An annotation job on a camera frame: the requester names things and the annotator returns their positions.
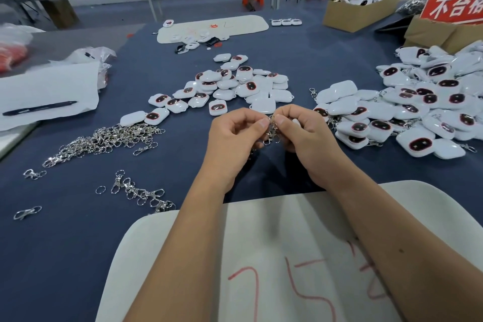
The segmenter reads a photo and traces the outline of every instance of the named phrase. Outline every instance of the open cardboard box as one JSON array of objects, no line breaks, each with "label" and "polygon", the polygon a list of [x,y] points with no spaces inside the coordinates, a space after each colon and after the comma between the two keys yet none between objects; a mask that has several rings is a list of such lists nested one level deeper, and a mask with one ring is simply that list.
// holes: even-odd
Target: open cardboard box
[{"label": "open cardboard box", "polygon": [[356,32],[393,14],[399,0],[382,0],[367,6],[355,6],[329,0],[323,25],[342,31]]},{"label": "open cardboard box", "polygon": [[483,24],[454,24],[414,16],[404,35],[404,46],[439,46],[450,54],[477,40],[483,40]]}]

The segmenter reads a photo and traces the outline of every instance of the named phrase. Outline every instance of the person's foot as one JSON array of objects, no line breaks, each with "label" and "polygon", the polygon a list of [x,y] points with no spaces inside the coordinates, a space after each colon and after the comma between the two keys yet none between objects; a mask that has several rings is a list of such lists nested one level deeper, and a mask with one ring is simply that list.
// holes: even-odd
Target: person's foot
[{"label": "person's foot", "polygon": [[255,7],[252,5],[252,3],[248,2],[245,7],[248,9],[249,12],[255,12]]}]

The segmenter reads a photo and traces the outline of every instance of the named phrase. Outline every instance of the right hand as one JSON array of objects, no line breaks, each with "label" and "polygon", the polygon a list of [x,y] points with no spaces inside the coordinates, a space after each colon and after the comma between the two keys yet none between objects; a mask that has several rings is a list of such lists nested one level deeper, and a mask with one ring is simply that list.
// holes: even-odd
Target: right hand
[{"label": "right hand", "polygon": [[[329,190],[343,185],[354,164],[339,147],[324,118],[316,111],[286,105],[274,112],[287,151],[295,152],[316,185]],[[299,120],[301,127],[292,120]]]}]

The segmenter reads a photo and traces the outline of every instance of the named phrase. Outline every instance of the blue tablecloth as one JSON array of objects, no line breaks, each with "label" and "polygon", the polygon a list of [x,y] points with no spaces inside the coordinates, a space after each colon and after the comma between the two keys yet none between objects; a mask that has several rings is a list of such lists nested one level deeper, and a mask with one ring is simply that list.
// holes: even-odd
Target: blue tablecloth
[{"label": "blue tablecloth", "polygon": [[[159,26],[147,25],[118,52],[95,111],[42,124],[0,163],[2,320],[93,321],[120,240],[133,222],[152,212],[123,193],[109,193],[114,173],[124,169],[142,188],[164,188],[164,199],[179,207],[202,163],[212,116],[207,107],[171,114],[160,125],[166,133],[154,137],[156,149],[133,156],[133,149],[116,148],[111,154],[87,155],[50,168],[42,179],[23,179],[26,169],[43,169],[41,163],[61,145],[115,125],[124,114],[148,112],[151,95],[172,94],[198,72],[218,68],[213,62],[218,53],[245,54],[253,68],[288,75],[293,103],[309,108],[315,106],[309,88],[321,90],[346,79],[360,89],[384,88],[374,68],[397,61],[394,37],[375,35],[376,26],[357,33],[337,31],[321,25],[319,8],[294,10],[302,26],[270,27],[233,36],[220,48],[199,47],[182,55],[174,54],[174,45],[158,44],[151,32]],[[260,14],[267,20],[285,17],[280,11]],[[239,98],[228,102],[230,110],[246,106]],[[472,145],[480,153],[454,160],[413,158],[392,138],[382,148],[343,148],[376,182],[430,183],[482,223],[483,145]],[[103,195],[94,193],[99,185],[108,188]],[[271,144],[246,166],[226,201],[318,190],[295,155]],[[16,211],[37,205],[44,207],[39,214],[12,220]]]}]

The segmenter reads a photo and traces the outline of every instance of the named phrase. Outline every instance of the black pen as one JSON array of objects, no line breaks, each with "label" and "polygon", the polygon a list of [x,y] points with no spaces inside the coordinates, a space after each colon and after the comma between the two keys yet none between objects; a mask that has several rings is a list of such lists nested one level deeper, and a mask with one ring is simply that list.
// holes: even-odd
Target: black pen
[{"label": "black pen", "polygon": [[35,111],[42,111],[44,109],[70,106],[70,105],[73,105],[74,103],[77,103],[77,101],[65,101],[65,102],[52,103],[50,105],[43,105],[43,106],[37,106],[37,107],[19,108],[19,109],[14,109],[12,111],[3,112],[2,115],[15,116],[15,115],[20,115],[21,113],[35,112]]}]

